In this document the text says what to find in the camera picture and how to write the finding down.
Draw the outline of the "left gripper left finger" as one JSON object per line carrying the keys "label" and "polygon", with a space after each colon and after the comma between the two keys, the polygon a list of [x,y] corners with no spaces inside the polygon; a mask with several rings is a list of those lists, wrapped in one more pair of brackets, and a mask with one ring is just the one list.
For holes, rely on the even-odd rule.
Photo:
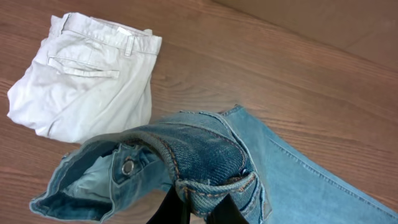
{"label": "left gripper left finger", "polygon": [[190,210],[174,187],[170,188],[160,207],[147,224],[189,224]]}

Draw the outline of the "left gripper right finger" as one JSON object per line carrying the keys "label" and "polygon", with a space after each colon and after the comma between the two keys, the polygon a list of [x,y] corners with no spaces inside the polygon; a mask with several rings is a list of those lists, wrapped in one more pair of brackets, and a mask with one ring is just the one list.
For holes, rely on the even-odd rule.
{"label": "left gripper right finger", "polygon": [[207,224],[248,224],[228,194],[207,216]]}

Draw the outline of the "light blue denim jeans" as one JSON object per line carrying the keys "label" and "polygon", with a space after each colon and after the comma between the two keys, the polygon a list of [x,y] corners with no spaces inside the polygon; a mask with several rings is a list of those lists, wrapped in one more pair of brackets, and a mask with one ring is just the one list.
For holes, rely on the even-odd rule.
{"label": "light blue denim jeans", "polygon": [[30,210],[103,222],[174,187],[206,220],[228,195],[248,223],[396,223],[397,214],[311,161],[242,106],[181,111],[86,141],[66,155]]}

